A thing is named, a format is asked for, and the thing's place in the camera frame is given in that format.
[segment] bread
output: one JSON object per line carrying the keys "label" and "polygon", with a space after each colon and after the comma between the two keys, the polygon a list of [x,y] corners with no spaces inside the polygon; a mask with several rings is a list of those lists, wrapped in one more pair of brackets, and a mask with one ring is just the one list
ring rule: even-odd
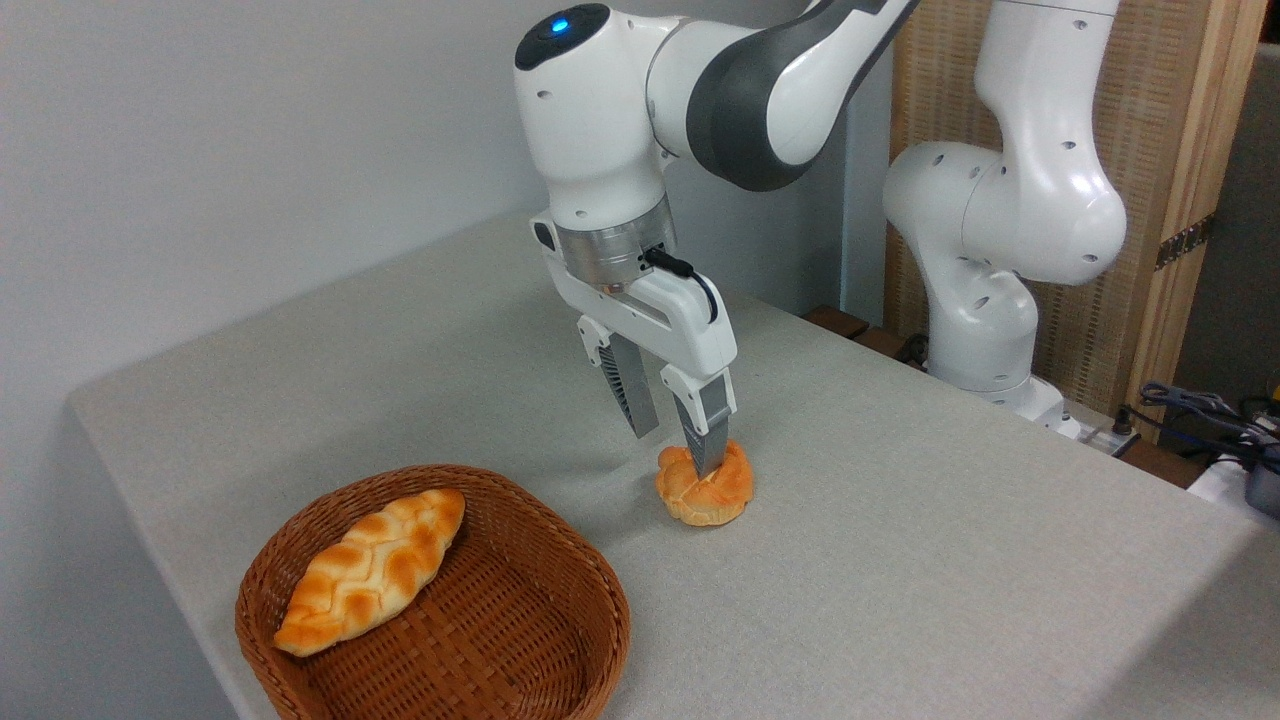
{"label": "bread", "polygon": [[704,479],[698,479],[687,447],[663,450],[654,484],[671,516],[695,527],[728,523],[742,514],[755,493],[751,464],[733,441],[724,448],[724,462]]}
{"label": "bread", "polygon": [[465,507],[461,492],[430,489],[362,518],[307,565],[275,647],[307,657],[398,615],[435,578]]}

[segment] black cord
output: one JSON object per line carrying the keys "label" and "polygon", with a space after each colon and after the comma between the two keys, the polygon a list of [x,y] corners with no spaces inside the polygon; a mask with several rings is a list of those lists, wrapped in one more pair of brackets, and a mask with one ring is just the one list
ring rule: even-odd
{"label": "black cord", "polygon": [[708,323],[714,323],[719,318],[719,304],[716,302],[716,293],[712,292],[712,287],[707,284],[707,281],[694,270],[691,263],[681,260],[660,247],[645,250],[644,259],[654,268],[662,268],[678,278],[691,279],[701,286],[703,292],[707,293],[707,302],[712,306],[712,319]]}
{"label": "black cord", "polygon": [[1268,446],[1257,446],[1254,443],[1247,443],[1247,442],[1225,443],[1225,442],[1204,439],[1202,437],[1187,434],[1176,428],[1161,423],[1160,420],[1156,420],[1155,418],[1143,415],[1132,405],[1123,405],[1121,407],[1126,410],[1132,416],[1142,420],[1143,423],[1147,423],[1148,425],[1152,425],[1155,428],[1160,428],[1161,430],[1181,441],[1197,445],[1199,447],[1216,450],[1217,452],[1221,452],[1224,455],[1234,455],[1244,462],[1258,464],[1271,470],[1272,473],[1280,474],[1280,459],[1277,459],[1274,452],[1267,452]]}

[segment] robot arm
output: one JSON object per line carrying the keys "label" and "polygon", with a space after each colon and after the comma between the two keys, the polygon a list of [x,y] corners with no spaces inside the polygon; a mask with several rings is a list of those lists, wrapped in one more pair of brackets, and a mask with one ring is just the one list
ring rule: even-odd
{"label": "robot arm", "polygon": [[1124,243],[1092,113],[1117,5],[996,0],[975,85],[1004,151],[916,145],[884,183],[928,292],[929,374],[1065,434],[1061,393],[1030,374],[1039,318],[1021,281],[1087,283]]}
{"label": "robot arm", "polygon": [[667,363],[700,475],[719,466],[737,354],[716,286],[672,254],[677,158],[753,191],[808,170],[841,108],[919,0],[815,0],[764,31],[556,13],[516,50],[516,91],[550,208],[531,222],[588,356],[637,436],[657,425],[639,348]]}

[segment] cable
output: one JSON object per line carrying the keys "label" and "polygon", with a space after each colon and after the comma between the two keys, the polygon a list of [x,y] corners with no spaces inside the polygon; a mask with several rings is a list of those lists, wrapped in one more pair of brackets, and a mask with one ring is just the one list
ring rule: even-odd
{"label": "cable", "polygon": [[701,286],[703,292],[707,293],[707,302],[712,306],[712,319],[708,320],[708,323],[714,323],[716,319],[719,318],[719,304],[716,302],[716,293],[712,292],[712,287],[707,284],[707,281],[694,270],[694,265],[691,263],[681,260],[660,247],[650,247],[649,250],[645,250],[644,259],[648,260],[654,268],[662,268],[678,278],[695,281],[699,286]]}
{"label": "cable", "polygon": [[1161,430],[1176,437],[1178,439],[1189,442],[1199,447],[1216,450],[1217,452],[1221,452],[1224,455],[1234,455],[1245,462],[1258,464],[1271,470],[1272,473],[1280,474],[1280,457],[1277,457],[1274,452],[1267,451],[1270,446],[1265,446],[1262,443],[1251,441],[1226,443],[1226,442],[1204,439],[1202,437],[1187,434],[1176,428],[1161,423],[1160,420],[1156,420],[1155,418],[1147,416],[1139,413],[1132,405],[1123,405],[1121,409],[1128,410],[1133,418],[1137,418],[1143,423],[1147,423],[1148,425],[1152,425],[1155,428],[1160,428]]}
{"label": "cable", "polygon": [[1170,420],[1170,424],[1188,415],[1196,415],[1206,423],[1235,434],[1243,434],[1256,442],[1271,437],[1266,428],[1245,420],[1221,396],[1211,392],[1193,392],[1165,383],[1149,382],[1142,386],[1140,395],[1142,405],[1146,407],[1179,410],[1180,413]]}

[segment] wicker basket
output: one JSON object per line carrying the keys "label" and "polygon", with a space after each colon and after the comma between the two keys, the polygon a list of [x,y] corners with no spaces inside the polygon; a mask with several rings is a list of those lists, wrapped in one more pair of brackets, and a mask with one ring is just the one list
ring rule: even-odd
{"label": "wicker basket", "polygon": [[[271,646],[311,559],[392,500],[457,488],[467,510],[440,571],[387,624],[296,659]],[[511,480],[425,465],[329,493],[244,574],[241,651],[282,717],[596,717],[622,675],[631,614],[604,557]]]}

